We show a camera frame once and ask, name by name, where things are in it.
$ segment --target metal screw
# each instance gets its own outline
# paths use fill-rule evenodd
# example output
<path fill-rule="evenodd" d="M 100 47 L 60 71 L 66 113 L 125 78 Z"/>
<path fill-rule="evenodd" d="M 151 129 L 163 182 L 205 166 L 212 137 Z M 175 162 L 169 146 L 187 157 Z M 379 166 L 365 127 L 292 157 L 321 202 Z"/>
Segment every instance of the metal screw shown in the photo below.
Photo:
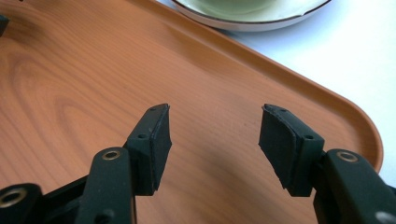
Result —
<path fill-rule="evenodd" d="M 111 150 L 103 154 L 102 159 L 105 161 L 115 160 L 120 156 L 120 152 L 118 150 Z"/>
<path fill-rule="evenodd" d="M 339 152 L 337 152 L 336 155 L 338 158 L 340 158 L 343 161 L 356 162 L 359 160 L 358 157 L 356 157 L 355 155 L 353 155 L 350 152 L 339 151 Z"/>
<path fill-rule="evenodd" d="M 0 208 L 7 208 L 18 203 L 22 201 L 26 195 L 26 189 L 11 189 L 0 196 Z"/>

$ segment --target white table surface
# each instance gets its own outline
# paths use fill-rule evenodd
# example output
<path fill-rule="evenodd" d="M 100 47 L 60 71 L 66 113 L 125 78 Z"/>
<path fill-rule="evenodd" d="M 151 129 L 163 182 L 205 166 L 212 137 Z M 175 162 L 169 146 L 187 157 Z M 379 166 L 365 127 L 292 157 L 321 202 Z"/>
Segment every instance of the white table surface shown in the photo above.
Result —
<path fill-rule="evenodd" d="M 359 106 L 381 135 L 380 176 L 396 187 L 395 0 L 332 0 L 290 27 L 223 33 Z"/>

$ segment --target orange wooden surface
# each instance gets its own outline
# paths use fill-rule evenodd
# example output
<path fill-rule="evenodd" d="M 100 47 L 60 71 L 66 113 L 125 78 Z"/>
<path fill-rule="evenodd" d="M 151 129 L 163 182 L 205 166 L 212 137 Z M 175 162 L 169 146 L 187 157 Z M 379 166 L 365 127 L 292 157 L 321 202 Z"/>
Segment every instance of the orange wooden surface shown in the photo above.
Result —
<path fill-rule="evenodd" d="M 168 103 L 173 146 L 140 223 L 315 223 L 283 190 L 258 141 L 265 103 L 286 107 L 378 170 L 382 146 L 356 106 L 159 3 L 0 1 L 0 189 L 44 192 L 122 146 L 147 108 Z"/>

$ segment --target plate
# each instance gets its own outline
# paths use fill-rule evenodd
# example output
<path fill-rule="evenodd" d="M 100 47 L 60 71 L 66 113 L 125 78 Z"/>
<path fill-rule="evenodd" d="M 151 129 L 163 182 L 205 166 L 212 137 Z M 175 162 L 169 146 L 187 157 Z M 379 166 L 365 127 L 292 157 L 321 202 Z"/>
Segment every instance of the plate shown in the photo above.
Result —
<path fill-rule="evenodd" d="M 270 6 L 246 13 L 211 10 L 197 0 L 172 0 L 182 14 L 202 24 L 230 31 L 260 32 L 293 25 L 312 16 L 331 0 L 275 0 Z"/>

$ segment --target wood grain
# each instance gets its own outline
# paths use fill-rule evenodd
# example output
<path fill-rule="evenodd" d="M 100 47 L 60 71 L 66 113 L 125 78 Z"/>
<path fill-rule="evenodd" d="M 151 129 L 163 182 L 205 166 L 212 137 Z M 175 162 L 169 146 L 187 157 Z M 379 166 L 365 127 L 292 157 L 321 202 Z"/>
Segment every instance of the wood grain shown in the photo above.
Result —
<path fill-rule="evenodd" d="M 152 1 L 0 1 L 0 188 L 57 189 L 168 103 L 173 147 L 140 223 L 315 223 L 258 146 L 265 103 L 286 107 L 378 170 L 382 146 L 356 106 Z"/>

